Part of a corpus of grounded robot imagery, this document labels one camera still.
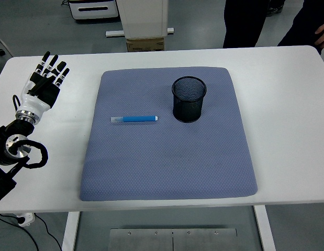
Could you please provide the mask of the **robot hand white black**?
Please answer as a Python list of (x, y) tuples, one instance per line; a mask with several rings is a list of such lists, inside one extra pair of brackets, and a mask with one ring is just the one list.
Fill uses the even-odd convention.
[(31, 73), (21, 92), (21, 104), (16, 108), (16, 118), (37, 124), (42, 115), (55, 104), (60, 87), (70, 69), (66, 62), (58, 62), (58, 55), (46, 52)]

